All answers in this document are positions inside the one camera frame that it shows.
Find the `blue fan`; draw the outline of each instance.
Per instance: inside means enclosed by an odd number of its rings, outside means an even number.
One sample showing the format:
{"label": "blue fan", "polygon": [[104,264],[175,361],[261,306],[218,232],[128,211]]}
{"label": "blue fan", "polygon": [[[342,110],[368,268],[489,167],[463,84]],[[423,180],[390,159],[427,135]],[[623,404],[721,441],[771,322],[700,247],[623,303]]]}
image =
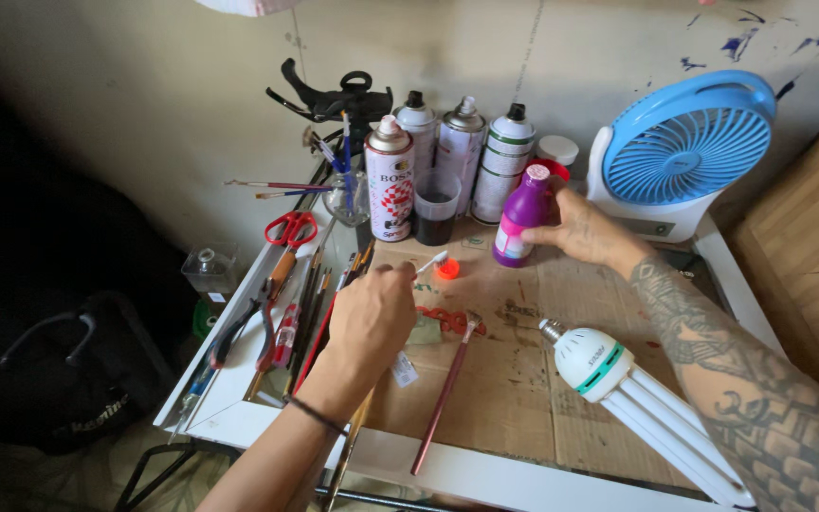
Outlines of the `blue fan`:
{"label": "blue fan", "polygon": [[773,90],[747,71],[715,71],[643,97],[600,129],[587,199],[644,238],[690,238],[710,203],[770,145]]}

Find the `floor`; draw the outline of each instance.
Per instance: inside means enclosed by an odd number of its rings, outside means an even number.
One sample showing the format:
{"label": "floor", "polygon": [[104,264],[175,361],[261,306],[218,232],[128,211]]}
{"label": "floor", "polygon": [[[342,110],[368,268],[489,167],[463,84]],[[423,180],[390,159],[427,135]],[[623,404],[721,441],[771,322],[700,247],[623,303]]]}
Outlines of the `floor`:
{"label": "floor", "polygon": [[[132,425],[122,436],[101,439],[93,446],[67,456],[48,457],[35,448],[0,444],[0,512],[112,510],[143,451],[164,444],[168,436],[146,419]],[[146,485],[175,458],[171,454],[162,454],[151,459],[139,487]],[[195,455],[136,510],[194,510],[227,468],[226,457]],[[349,472],[342,488],[409,500],[430,497],[415,489],[369,480]],[[386,508],[338,500],[336,510],[377,512]]]}

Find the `bracelet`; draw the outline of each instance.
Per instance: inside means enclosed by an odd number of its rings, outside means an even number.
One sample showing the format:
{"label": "bracelet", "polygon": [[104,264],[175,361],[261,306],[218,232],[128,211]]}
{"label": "bracelet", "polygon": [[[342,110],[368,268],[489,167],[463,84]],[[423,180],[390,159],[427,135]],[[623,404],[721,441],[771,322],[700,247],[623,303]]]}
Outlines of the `bracelet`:
{"label": "bracelet", "polygon": [[336,432],[340,436],[348,436],[346,429],[340,428],[339,426],[337,426],[336,423],[328,420],[327,418],[322,416],[318,411],[312,409],[311,407],[306,405],[305,402],[302,402],[292,394],[284,394],[283,403],[292,403],[293,405],[296,406],[296,408],[300,409],[303,413],[308,414],[317,422],[321,423],[321,425],[324,425],[325,427]]}

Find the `green object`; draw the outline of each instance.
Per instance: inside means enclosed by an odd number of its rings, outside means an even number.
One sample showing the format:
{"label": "green object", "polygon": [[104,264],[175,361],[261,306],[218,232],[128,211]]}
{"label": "green object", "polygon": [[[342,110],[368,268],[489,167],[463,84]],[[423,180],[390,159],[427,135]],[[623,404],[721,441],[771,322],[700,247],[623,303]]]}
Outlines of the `green object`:
{"label": "green object", "polygon": [[208,338],[208,334],[214,328],[215,323],[217,323],[217,317],[211,314],[208,304],[204,301],[198,301],[195,304],[195,314],[191,319],[191,332],[203,342]]}
{"label": "green object", "polygon": [[407,345],[427,345],[441,342],[441,321],[416,311],[416,325],[409,333]]}

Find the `white table frame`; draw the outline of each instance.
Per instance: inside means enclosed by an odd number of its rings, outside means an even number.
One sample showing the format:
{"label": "white table frame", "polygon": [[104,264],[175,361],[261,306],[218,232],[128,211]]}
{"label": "white table frame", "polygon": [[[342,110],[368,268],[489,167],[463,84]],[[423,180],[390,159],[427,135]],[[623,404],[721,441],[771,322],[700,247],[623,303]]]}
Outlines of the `white table frame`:
{"label": "white table frame", "polygon": [[[315,208],[319,229],[330,222],[324,208]],[[695,236],[694,250],[709,264],[722,287],[726,300],[743,327],[759,340],[784,354],[757,299],[745,281],[722,234],[709,215],[705,215]],[[309,257],[315,246],[306,244],[297,257]],[[221,315],[211,335],[182,375],[166,400],[154,425],[172,430],[176,425],[180,398],[187,383],[216,333],[245,308],[245,297],[270,274],[283,249],[267,244]],[[281,297],[282,307],[271,316],[275,324],[289,299]],[[212,382],[188,422],[185,434],[237,448],[247,448],[279,409],[243,400],[254,375],[254,362],[264,340],[260,319],[253,319],[229,355],[227,365],[215,373]],[[331,450],[326,466],[333,468],[342,447],[342,438]],[[425,471],[410,474],[419,448],[419,439],[397,436],[363,428],[349,462],[351,472],[399,485],[419,487],[439,494],[450,494],[486,505],[511,510],[592,510],[620,512],[672,510],[678,512],[722,510],[722,506],[675,494],[667,494],[593,476],[487,455],[470,449],[433,443],[426,455]]]}

